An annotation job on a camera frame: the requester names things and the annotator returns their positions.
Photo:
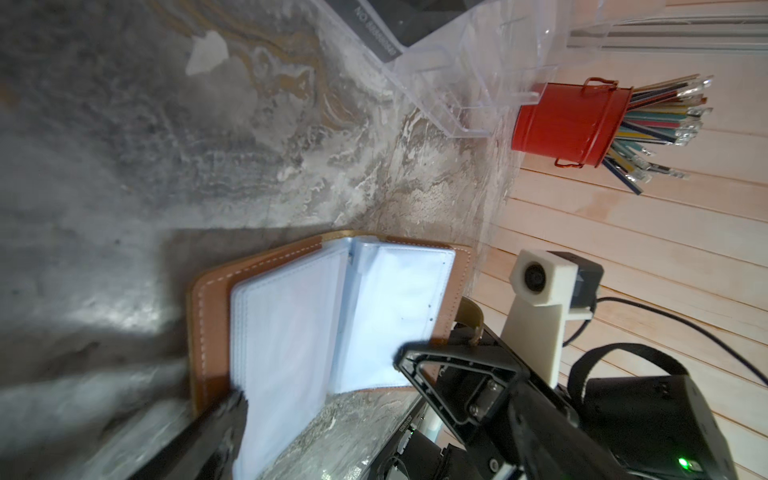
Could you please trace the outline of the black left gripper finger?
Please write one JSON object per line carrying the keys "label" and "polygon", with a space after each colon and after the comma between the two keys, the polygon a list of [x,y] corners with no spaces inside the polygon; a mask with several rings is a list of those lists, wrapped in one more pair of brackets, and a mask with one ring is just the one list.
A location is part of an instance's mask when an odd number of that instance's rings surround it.
{"label": "black left gripper finger", "polygon": [[243,392],[232,390],[129,479],[232,479],[247,412]]}

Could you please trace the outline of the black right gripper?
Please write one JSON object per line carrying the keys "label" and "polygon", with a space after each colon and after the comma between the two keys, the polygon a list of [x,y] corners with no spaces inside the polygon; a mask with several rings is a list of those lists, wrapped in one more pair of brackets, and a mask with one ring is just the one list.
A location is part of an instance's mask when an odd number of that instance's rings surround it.
{"label": "black right gripper", "polygon": [[527,387],[525,363],[489,329],[471,343],[408,342],[394,367],[465,444],[491,443],[531,479],[734,479],[735,462],[688,375],[592,378],[578,422]]}

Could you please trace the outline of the brown leather card holder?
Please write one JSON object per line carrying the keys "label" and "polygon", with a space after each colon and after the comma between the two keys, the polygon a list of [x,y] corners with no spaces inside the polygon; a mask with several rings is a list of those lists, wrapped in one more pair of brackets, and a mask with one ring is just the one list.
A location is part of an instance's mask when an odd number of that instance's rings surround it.
{"label": "brown leather card holder", "polygon": [[341,230],[199,275],[187,292],[196,412],[242,392],[232,474],[258,477],[327,397],[399,389],[407,342],[443,344],[474,261],[465,245]]}

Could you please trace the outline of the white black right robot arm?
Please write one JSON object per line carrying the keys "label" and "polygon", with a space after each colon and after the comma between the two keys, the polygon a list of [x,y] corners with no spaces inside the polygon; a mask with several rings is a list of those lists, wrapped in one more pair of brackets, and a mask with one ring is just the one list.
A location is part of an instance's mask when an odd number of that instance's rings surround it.
{"label": "white black right robot arm", "polygon": [[458,326],[408,342],[395,369],[456,437],[441,447],[403,424],[374,479],[733,479],[714,416],[687,369],[637,344],[592,349],[548,385],[495,334]]}

